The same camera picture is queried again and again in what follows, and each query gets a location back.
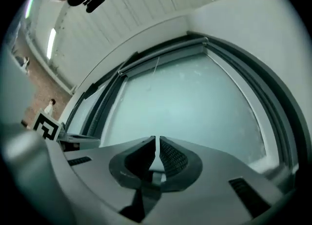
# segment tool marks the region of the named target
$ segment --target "glass pane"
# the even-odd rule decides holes
[[[247,100],[204,54],[130,78],[117,101],[104,146],[154,135],[225,151],[246,164],[265,156]]]

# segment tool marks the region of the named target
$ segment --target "brick wall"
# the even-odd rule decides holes
[[[29,57],[29,79],[36,86],[34,100],[32,105],[27,108],[24,120],[28,123],[28,125],[31,125],[36,113],[41,108],[45,109],[51,98],[56,100],[56,104],[53,106],[52,117],[58,120],[70,100],[71,95],[64,91],[43,69],[40,63],[36,60],[34,54],[29,49],[25,36],[21,31],[19,31],[15,49],[16,55]]]

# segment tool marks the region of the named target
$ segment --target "vent grille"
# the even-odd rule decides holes
[[[68,163],[69,163],[70,166],[75,166],[75,165],[78,165],[78,164],[86,163],[88,161],[91,161],[90,157],[80,157],[80,158],[68,160]]]
[[[229,183],[253,218],[270,208],[243,178],[230,180]]]

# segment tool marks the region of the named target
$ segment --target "white ceiling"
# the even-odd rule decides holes
[[[85,6],[38,0],[36,40],[46,54],[51,28],[57,36],[51,61],[72,85],[80,84],[105,51],[139,28],[174,12],[197,8],[210,0],[106,0],[93,13]]]

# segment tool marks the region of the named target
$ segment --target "ceiling light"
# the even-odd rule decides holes
[[[50,59],[52,55],[52,48],[53,48],[53,43],[54,43],[54,38],[55,38],[56,33],[57,32],[55,31],[55,29],[52,28],[50,37],[49,37],[49,42],[48,42],[48,50],[47,50],[48,59]]]
[[[25,13],[25,18],[28,18],[28,17],[29,17],[30,8],[31,8],[31,5],[33,4],[33,1],[34,1],[34,0],[28,0],[27,8],[26,8],[26,13]]]

